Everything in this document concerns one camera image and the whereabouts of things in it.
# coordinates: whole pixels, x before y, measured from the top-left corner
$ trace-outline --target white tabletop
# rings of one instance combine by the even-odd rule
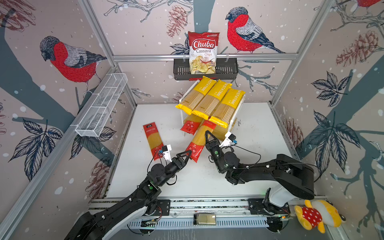
[[[180,131],[180,110],[175,104],[138,105],[132,119],[127,139],[107,194],[108,198],[127,197],[146,177],[147,166],[152,159],[143,125],[155,122],[164,145],[172,146],[171,157],[184,152],[193,136]],[[267,103],[244,103],[232,131],[240,147],[261,154],[260,162],[275,159],[277,154],[291,156],[283,136]],[[235,154],[241,163],[255,163],[259,156],[239,148]],[[188,164],[177,173],[177,183],[161,187],[161,197],[227,197],[265,194],[275,181],[251,181],[232,185],[225,174],[217,172],[208,160],[204,148],[197,163]]]

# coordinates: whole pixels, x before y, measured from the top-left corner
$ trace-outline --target bird's red breast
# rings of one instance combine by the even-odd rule
[[[263,45],[258,43],[252,43],[245,39],[242,39],[236,32],[236,28],[244,26],[248,21],[249,16],[242,14],[238,16],[233,23],[228,21],[228,41],[238,51],[250,51],[253,52],[255,49],[262,47]]]
[[[358,5],[361,7],[370,7],[380,0],[358,0]]]
[[[55,53],[55,61],[51,63],[61,72],[68,80],[73,82],[87,82],[96,73],[96,63],[92,63],[82,68],[71,68],[64,64],[68,57],[67,48],[62,42],[59,42],[53,48]]]

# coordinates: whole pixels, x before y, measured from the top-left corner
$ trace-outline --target red polka dot clothing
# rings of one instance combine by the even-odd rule
[[[303,207],[303,218],[310,222],[312,229],[322,221],[319,211],[309,207]]]

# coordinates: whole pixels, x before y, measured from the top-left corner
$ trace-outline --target bird wing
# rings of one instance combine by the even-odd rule
[[[236,32],[241,38],[252,41],[258,38],[260,34],[263,33],[263,30],[257,26],[251,18],[248,18],[248,21],[244,26],[236,28]]]
[[[64,45],[68,52],[68,57],[64,61],[65,65],[71,68],[82,68],[86,66],[88,56],[84,48],[72,47],[65,43]]]

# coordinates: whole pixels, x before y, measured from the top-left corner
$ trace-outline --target pine cone illustration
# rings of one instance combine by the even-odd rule
[[[13,12],[7,19],[5,27],[13,31],[24,31],[29,24],[35,25],[35,16],[32,10],[36,10],[26,0],[0,0],[0,22],[9,13]]]
[[[378,48],[377,42],[378,35],[375,31],[367,31],[367,33],[359,35],[336,57],[336,65],[343,63],[343,67],[346,67],[353,62],[354,65],[357,61],[364,62]]]
[[[187,12],[181,6],[172,6],[168,18],[167,34],[173,38],[175,35],[179,35],[187,25]]]
[[[100,198],[102,195],[103,188],[107,181],[107,176],[109,173],[109,167],[100,160],[96,163],[96,165],[92,168],[91,178],[89,179],[89,185],[85,189],[88,192],[87,196],[91,198],[88,204],[95,198]]]
[[[304,136],[303,132],[301,131],[301,127],[297,126],[293,119],[285,119],[283,125],[293,143],[293,146],[298,152],[302,152]]]

